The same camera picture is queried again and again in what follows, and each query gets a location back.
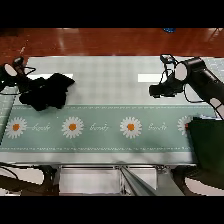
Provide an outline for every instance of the white daisy flower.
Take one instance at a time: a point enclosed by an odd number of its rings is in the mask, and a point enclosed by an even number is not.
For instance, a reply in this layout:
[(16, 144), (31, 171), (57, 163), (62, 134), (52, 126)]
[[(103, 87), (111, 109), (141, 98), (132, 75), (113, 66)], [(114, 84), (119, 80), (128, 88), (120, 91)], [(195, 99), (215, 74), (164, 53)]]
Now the white daisy flower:
[(185, 127), (185, 124), (188, 124), (192, 121), (193, 119), (191, 117), (182, 117), (181, 119), (178, 120), (178, 130), (179, 131), (182, 131), (182, 135), (187, 135), (186, 133), (186, 127)]
[(8, 138), (17, 138), (21, 134), (23, 134), (23, 131), (26, 130), (27, 122), (25, 119), (21, 117), (15, 117), (10, 122), (8, 122), (7, 127), (5, 129), (6, 135)]
[(66, 135), (66, 138), (75, 138), (82, 134), (84, 124), (82, 120), (78, 117), (69, 117), (62, 125), (63, 135)]
[(123, 131), (123, 135), (125, 135), (126, 138), (135, 138), (136, 136), (139, 136), (141, 134), (142, 130), (140, 121), (134, 117), (126, 117), (125, 119), (123, 119), (120, 127), (120, 131)]

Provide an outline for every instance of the wooden floor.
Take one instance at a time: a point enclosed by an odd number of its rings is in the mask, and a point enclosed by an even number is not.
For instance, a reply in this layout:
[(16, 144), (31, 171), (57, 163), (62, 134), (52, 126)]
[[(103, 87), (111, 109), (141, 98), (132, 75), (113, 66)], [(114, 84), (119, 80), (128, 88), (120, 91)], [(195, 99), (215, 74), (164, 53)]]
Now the wooden floor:
[(159, 55), (224, 57), (224, 29), (177, 28), (18, 28), (0, 32), (0, 63), (20, 53), (56, 55)]

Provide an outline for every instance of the blue object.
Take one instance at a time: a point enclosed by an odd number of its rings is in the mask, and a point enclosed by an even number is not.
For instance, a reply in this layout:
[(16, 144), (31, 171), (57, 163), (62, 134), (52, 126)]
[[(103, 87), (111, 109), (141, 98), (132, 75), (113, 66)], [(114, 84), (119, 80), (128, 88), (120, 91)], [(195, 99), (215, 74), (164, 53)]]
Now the blue object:
[(163, 30), (168, 33), (174, 33), (176, 31), (176, 28), (163, 28)]

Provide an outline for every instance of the tabletop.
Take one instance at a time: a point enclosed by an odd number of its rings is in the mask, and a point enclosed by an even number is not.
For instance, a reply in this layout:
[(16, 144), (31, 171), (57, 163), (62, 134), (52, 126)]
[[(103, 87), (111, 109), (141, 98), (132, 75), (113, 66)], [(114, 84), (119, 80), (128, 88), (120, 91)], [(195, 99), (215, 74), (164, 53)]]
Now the tabletop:
[[(224, 59), (203, 59), (223, 81)], [(139, 82), (138, 77), (161, 77), (164, 68), (157, 56), (33, 57), (27, 66), (37, 69), (33, 75), (73, 74), (76, 83), (61, 110), (37, 112), (15, 98), (0, 148), (4, 162), (194, 163), (184, 124), (195, 115), (215, 116), (209, 105), (192, 105), (183, 93), (175, 98), (149, 96), (153, 83)], [(189, 86), (187, 95), (198, 100)], [(17, 123), (23, 129), (10, 131)]]

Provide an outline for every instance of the yellow flower center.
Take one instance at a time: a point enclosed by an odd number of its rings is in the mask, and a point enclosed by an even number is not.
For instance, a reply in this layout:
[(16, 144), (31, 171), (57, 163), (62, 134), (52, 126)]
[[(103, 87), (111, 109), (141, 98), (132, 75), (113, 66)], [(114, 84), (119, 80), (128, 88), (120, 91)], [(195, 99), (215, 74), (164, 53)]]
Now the yellow flower center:
[(69, 129), (70, 129), (71, 131), (74, 131), (74, 130), (76, 129), (76, 124), (70, 124), (70, 125), (69, 125)]
[(135, 126), (133, 124), (128, 124), (128, 130), (129, 131), (135, 130)]
[(14, 124), (14, 125), (12, 126), (13, 131), (18, 131), (19, 128), (20, 128), (19, 124)]

